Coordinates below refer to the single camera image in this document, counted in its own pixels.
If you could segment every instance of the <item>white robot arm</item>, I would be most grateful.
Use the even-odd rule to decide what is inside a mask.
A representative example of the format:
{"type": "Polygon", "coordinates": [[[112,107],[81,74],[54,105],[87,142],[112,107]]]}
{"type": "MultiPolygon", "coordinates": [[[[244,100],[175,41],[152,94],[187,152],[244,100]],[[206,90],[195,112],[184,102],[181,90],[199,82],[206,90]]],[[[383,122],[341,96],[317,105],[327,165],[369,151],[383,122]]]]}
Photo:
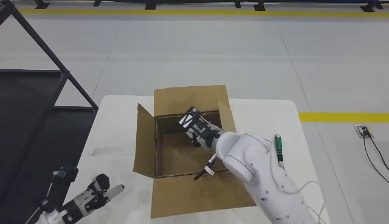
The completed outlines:
{"type": "MultiPolygon", "coordinates": [[[[53,176],[57,176],[58,173],[62,172],[64,171],[54,171],[53,176]]],[[[124,190],[124,185],[117,185],[112,189],[109,188],[109,185],[108,176],[99,174],[92,179],[92,183],[85,191],[60,208],[54,208],[49,201],[44,200],[41,207],[31,215],[30,219],[28,219],[25,224],[29,224],[31,219],[40,209],[42,209],[43,212],[35,224],[74,224],[83,217],[94,212],[96,209],[105,206],[124,190]]],[[[51,186],[47,192],[46,198],[49,196],[50,189],[51,186]]]]}
{"type": "MultiPolygon", "coordinates": [[[[224,132],[201,117],[194,107],[185,113],[179,124],[192,142],[216,154],[224,166],[245,183],[247,192],[272,223],[320,223],[320,216],[316,222],[300,189],[279,167],[271,142],[250,133],[224,132]]],[[[210,172],[211,165],[208,163],[203,173],[210,172]]]]}

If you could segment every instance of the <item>table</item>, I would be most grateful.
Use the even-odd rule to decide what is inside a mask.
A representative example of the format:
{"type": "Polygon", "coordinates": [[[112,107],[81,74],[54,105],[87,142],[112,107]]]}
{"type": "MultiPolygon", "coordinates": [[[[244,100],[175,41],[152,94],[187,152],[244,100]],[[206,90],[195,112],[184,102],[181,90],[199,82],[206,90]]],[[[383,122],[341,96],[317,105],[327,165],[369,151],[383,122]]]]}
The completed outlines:
{"type": "MultiPolygon", "coordinates": [[[[100,173],[109,177],[111,187],[123,183],[125,190],[80,223],[270,223],[256,206],[150,219],[153,179],[132,171],[137,103],[153,113],[153,97],[108,95],[100,105],[66,202],[84,191],[100,173]]],[[[230,99],[230,106],[238,133],[249,131],[267,139],[281,135],[285,168],[299,188],[310,180],[318,181],[293,102],[230,99]]],[[[323,204],[319,186],[307,185],[302,193],[306,203],[319,212],[323,204]]],[[[326,209],[322,218],[330,223],[326,209]]]]}

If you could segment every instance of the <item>yellow floor line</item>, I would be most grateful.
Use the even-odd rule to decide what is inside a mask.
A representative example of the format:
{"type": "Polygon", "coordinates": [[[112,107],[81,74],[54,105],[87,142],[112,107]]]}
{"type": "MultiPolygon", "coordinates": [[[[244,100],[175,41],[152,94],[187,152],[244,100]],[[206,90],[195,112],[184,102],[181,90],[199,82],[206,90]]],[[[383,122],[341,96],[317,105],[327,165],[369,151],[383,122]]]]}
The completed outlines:
{"type": "Polygon", "coordinates": [[[77,9],[20,9],[24,14],[53,15],[198,15],[198,16],[313,16],[338,18],[389,18],[389,13],[360,12],[287,12],[287,11],[246,11],[246,10],[77,10],[77,9]]]}
{"type": "Polygon", "coordinates": [[[299,113],[301,122],[389,123],[389,113],[299,113]]]}

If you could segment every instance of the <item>floor power socket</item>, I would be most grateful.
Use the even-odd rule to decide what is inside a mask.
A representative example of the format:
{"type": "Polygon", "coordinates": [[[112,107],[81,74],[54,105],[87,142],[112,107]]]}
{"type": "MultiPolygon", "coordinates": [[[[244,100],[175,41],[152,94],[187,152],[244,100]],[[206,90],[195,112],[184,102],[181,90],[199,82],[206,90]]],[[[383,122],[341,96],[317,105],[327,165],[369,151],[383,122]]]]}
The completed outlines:
{"type": "Polygon", "coordinates": [[[371,138],[373,139],[374,138],[374,135],[373,135],[373,132],[371,131],[371,129],[367,126],[359,126],[359,125],[354,125],[354,128],[357,132],[357,135],[359,136],[359,138],[363,138],[363,128],[367,128],[367,130],[370,132],[370,135],[371,135],[371,138]]]}

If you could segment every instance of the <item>gray floor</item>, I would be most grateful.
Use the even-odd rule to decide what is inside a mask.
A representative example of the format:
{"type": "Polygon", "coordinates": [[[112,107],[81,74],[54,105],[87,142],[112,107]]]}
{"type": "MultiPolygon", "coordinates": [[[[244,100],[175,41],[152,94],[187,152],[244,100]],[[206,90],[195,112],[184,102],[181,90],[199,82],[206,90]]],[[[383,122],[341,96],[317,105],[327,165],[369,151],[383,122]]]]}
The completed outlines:
{"type": "MultiPolygon", "coordinates": [[[[231,98],[292,100],[300,112],[388,112],[388,21],[372,18],[28,15],[99,104],[107,94],[226,84],[231,98]]],[[[55,69],[13,19],[0,68],[55,69]]],[[[88,105],[66,85],[57,105],[88,105]]],[[[370,124],[389,157],[387,124],[370,124]]],[[[352,124],[303,123],[332,223],[387,223],[389,191],[352,124]]],[[[384,175],[379,156],[368,144],[384,175]]]]}

